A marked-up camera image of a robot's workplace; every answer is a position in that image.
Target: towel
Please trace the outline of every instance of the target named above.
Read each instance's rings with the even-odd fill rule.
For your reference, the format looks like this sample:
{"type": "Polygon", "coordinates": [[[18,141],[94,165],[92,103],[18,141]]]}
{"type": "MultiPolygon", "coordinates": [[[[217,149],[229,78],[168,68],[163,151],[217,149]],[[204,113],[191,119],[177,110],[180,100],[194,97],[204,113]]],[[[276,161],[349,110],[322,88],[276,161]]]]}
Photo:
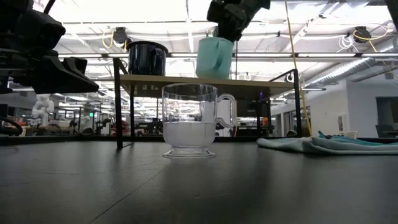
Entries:
{"type": "Polygon", "coordinates": [[[366,142],[342,136],[333,136],[326,139],[320,137],[258,139],[260,147],[285,152],[302,152],[312,154],[334,155],[398,155],[398,143],[381,144],[366,142]]]}

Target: clear glass mug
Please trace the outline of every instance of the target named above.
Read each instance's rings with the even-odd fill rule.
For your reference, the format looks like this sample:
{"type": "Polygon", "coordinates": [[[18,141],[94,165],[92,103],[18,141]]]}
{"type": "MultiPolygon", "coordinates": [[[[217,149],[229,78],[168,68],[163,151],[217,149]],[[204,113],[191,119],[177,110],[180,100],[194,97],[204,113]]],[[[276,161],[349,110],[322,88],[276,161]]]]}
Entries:
{"type": "Polygon", "coordinates": [[[216,136],[216,124],[226,128],[235,124],[236,101],[230,94],[218,97],[217,88],[196,83],[178,83],[162,89],[163,138],[172,146],[164,156],[209,157],[216,136]],[[231,102],[231,122],[217,118],[217,104],[231,102]]]}

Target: water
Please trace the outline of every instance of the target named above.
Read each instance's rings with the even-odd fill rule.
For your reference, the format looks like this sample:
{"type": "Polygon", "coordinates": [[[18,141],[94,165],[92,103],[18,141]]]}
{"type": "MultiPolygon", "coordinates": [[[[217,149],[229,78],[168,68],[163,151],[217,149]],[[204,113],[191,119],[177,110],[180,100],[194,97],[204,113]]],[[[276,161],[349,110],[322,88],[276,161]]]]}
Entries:
{"type": "Polygon", "coordinates": [[[177,122],[163,124],[164,140],[174,147],[208,147],[216,136],[215,123],[177,122]]]}

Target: teal mug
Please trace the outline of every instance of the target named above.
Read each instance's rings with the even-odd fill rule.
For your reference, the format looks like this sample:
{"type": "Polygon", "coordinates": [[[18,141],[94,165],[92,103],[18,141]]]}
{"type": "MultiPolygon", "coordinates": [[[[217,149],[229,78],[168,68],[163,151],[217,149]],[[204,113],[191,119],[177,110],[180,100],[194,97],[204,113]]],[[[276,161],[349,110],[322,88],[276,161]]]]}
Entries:
{"type": "Polygon", "coordinates": [[[234,44],[221,37],[199,41],[197,69],[199,78],[228,79],[234,44]]]}

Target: desk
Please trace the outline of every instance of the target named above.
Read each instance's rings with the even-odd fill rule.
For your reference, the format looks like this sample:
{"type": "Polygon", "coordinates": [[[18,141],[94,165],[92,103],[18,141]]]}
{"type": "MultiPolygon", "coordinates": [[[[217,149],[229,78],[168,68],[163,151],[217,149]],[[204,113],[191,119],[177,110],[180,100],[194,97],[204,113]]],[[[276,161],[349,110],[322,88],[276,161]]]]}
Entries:
{"type": "Polygon", "coordinates": [[[1,223],[395,223],[398,156],[309,156],[215,143],[0,147],[1,223]]]}

